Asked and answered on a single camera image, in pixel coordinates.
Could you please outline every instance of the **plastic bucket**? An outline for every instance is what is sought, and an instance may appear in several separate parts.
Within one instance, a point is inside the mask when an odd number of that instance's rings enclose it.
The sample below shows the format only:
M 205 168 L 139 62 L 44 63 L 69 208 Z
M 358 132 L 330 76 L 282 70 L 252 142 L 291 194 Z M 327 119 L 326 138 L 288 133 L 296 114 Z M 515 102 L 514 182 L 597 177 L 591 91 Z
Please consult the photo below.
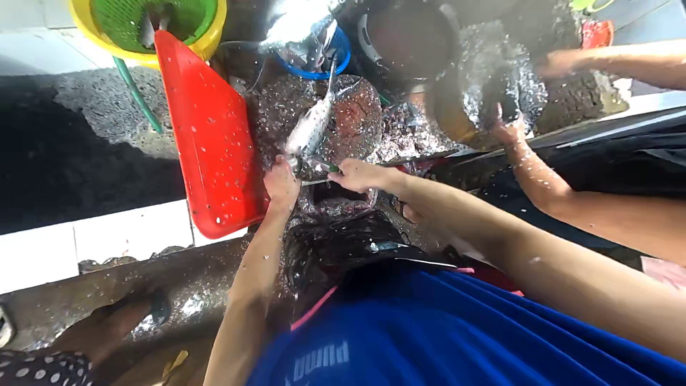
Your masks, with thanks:
M 331 48 L 336 48 L 336 60 L 340 63 L 336 67 L 336 75 L 340 74 L 345 70 L 345 68 L 348 66 L 348 63 L 350 63 L 350 40 L 348 40 L 348 37 L 345 35 L 343 30 L 340 29 L 340 27 L 336 28 L 336 33 L 333 35 L 333 39 L 331 39 Z M 329 72 L 309 72 L 309 71 L 303 71 L 299 69 L 298 67 L 291 66 L 290 64 L 286 63 L 279 54 L 276 54 L 276 61 L 281 63 L 281 65 L 288 70 L 288 72 L 292 73 L 293 75 L 300 76 L 301 78 L 305 79 L 310 79 L 310 80 L 326 80 L 329 79 Z

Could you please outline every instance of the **wet hand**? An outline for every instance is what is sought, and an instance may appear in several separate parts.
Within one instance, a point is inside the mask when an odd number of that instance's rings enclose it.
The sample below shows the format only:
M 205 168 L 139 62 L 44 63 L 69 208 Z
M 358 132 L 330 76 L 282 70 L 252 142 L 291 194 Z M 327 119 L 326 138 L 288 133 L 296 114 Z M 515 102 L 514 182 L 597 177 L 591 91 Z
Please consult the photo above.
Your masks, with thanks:
M 580 49 L 561 49 L 548 53 L 542 65 L 536 68 L 536 72 L 544 78 L 562 78 L 569 76 L 579 69 L 582 59 Z
M 497 114 L 498 116 L 495 118 L 495 123 L 490 129 L 491 137 L 495 138 L 505 147 L 512 147 L 525 141 L 526 123 L 524 122 L 523 115 L 520 115 L 516 121 L 505 124 L 502 118 L 503 111 L 500 103 L 497 106 Z
M 384 189 L 393 172 L 398 172 L 394 168 L 383 168 L 349 158 L 345 159 L 338 168 L 341 173 L 330 173 L 329 179 L 347 190 L 358 193 L 364 193 L 369 189 Z
M 272 169 L 264 176 L 264 186 L 272 199 L 270 207 L 293 210 L 300 194 L 300 181 L 293 175 L 291 166 L 283 156 L 276 156 Z

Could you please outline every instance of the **silver fish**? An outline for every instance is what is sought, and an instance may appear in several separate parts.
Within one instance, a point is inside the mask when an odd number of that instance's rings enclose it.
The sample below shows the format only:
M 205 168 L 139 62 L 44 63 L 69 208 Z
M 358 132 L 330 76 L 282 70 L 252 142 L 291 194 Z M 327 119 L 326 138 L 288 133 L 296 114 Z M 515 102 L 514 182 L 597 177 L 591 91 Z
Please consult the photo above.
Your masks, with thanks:
M 167 30 L 172 20 L 174 5 L 172 3 L 147 4 L 141 17 L 138 42 L 145 48 L 155 48 L 155 31 Z
M 314 155 L 324 140 L 324 132 L 331 119 L 331 110 L 336 98 L 332 91 L 333 80 L 336 77 L 335 62 L 334 60 L 331 66 L 327 94 L 298 119 L 296 127 L 286 140 L 284 153 L 293 171 L 300 170 L 302 158 Z
M 284 48 L 288 43 L 302 43 L 310 36 L 321 36 L 345 0 L 277 0 L 268 11 L 272 26 L 264 41 L 262 53 Z

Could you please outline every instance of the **person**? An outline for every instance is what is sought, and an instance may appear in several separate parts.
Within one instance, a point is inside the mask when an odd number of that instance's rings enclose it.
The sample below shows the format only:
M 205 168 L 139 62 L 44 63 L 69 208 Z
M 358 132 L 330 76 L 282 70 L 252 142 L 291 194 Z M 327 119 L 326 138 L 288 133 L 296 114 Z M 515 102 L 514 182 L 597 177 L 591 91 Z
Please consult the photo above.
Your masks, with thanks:
M 525 297 L 466 273 L 387 260 L 348 273 L 309 320 L 269 341 L 281 236 L 300 190 L 279 157 L 204 386 L 686 382 L 684 293 L 448 185 L 352 159 L 340 170 L 329 178 L 397 196 L 467 241 Z
M 92 386 L 94 371 L 148 315 L 157 326 L 171 309 L 161 290 L 143 299 L 125 297 L 93 311 L 48 347 L 31 352 L 0 350 L 0 385 Z
M 559 77 L 580 69 L 686 90 L 686 39 L 554 51 L 547 55 L 539 73 Z M 529 147 L 524 134 L 522 120 L 507 125 L 500 121 L 491 131 L 505 146 L 519 185 L 539 210 L 590 234 L 686 266 L 686 201 L 577 192 Z

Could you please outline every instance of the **white tile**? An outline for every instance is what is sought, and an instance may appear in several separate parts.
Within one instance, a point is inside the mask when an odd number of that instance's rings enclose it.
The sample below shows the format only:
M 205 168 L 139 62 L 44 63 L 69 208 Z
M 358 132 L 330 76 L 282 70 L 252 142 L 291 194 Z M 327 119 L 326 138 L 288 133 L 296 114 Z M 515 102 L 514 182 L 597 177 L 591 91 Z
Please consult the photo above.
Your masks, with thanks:
M 220 238 L 216 238 L 216 239 L 212 240 L 210 238 L 203 236 L 200 233 L 200 231 L 198 230 L 198 228 L 196 227 L 196 224 L 195 223 L 193 224 L 193 239 L 196 242 L 196 247 L 203 247 L 205 245 L 214 244 L 215 242 L 232 240 L 234 238 L 243 237 L 246 234 L 248 234 L 248 228 L 247 227 L 240 229 L 240 230 L 237 230 L 237 231 L 233 232 L 232 234 L 228 234 L 224 237 L 220 237 Z
M 186 200 L 75 221 L 78 261 L 103 263 L 130 256 L 147 260 L 166 247 L 188 247 L 193 234 Z
M 0 236 L 0 293 L 78 274 L 71 223 Z
M 62 28 L 55 30 L 55 33 L 59 34 L 67 44 L 79 51 L 81 55 L 95 63 L 95 66 L 98 68 L 111 68 L 115 66 L 112 55 L 85 37 L 78 28 Z
M 98 68 L 53 30 L 0 34 L 0 76 L 57 74 Z
M 0 31 L 45 27 L 41 0 L 6 0 L 0 3 Z
M 75 27 L 69 12 L 69 0 L 43 0 L 45 26 L 48 28 Z

